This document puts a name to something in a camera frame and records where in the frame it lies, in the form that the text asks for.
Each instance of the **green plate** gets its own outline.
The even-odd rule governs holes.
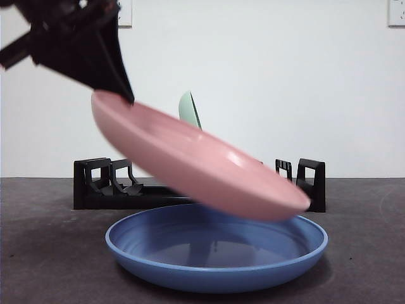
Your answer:
[[[200,119],[198,117],[196,104],[190,91],[186,92],[178,104],[178,114],[181,120],[188,122],[201,129]]]

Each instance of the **table surface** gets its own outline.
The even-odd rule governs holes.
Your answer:
[[[405,303],[405,179],[328,179],[321,260],[275,288],[194,294],[129,274],[104,233],[137,210],[72,210],[71,179],[1,179],[2,303]]]

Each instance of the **white wall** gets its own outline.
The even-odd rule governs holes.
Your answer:
[[[5,45],[28,27],[1,15]],[[205,130],[270,166],[405,177],[405,29],[387,28],[386,0],[134,0],[134,20],[120,41],[142,102],[177,116],[190,89]],[[3,176],[71,177],[73,160],[120,157],[90,89],[31,60],[2,81]]]

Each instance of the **plate rim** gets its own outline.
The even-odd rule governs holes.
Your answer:
[[[199,203],[195,203],[193,205],[199,205],[199,206],[205,207],[203,204],[199,204]],[[124,222],[125,220],[129,219],[130,217],[136,217],[142,213],[153,212],[155,210],[161,210],[164,208],[183,207],[183,206],[190,206],[190,204],[163,206],[163,207],[159,207],[159,208],[153,208],[153,209],[144,210],[144,211],[141,211],[141,212],[138,212],[135,214],[131,214],[131,215],[128,215],[128,216],[120,219],[119,221],[117,221],[113,225],[111,225],[105,233],[105,240],[106,240],[106,243],[107,243],[109,249],[114,251],[115,254],[121,255],[129,260],[132,260],[137,263],[147,264],[147,265],[153,266],[153,267],[173,269],[173,270],[198,271],[198,272],[242,272],[242,271],[257,271],[257,270],[265,270],[265,269],[274,269],[274,268],[285,267],[288,265],[299,263],[304,260],[308,260],[308,259],[316,256],[317,254],[321,253],[326,248],[326,246],[328,244],[328,240],[329,240],[327,232],[319,224],[313,222],[312,220],[310,220],[306,217],[303,217],[302,215],[296,215],[296,216],[294,216],[295,218],[298,218],[299,220],[302,220],[304,222],[311,224],[312,226],[314,226],[316,229],[318,229],[322,233],[323,241],[315,250],[313,250],[303,256],[299,256],[297,258],[292,258],[292,259],[284,261],[284,262],[271,263],[268,265],[243,266],[243,267],[193,267],[193,266],[184,266],[184,265],[155,262],[155,261],[151,261],[151,260],[148,260],[145,258],[139,258],[137,256],[130,255],[130,254],[124,252],[123,250],[119,249],[119,247],[115,246],[109,238],[109,234],[114,229],[114,227],[119,225],[121,222]]]

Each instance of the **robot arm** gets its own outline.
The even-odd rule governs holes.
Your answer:
[[[12,4],[31,29],[0,51],[3,68],[31,56],[36,65],[134,102],[118,42],[116,0],[0,0],[1,7]]]

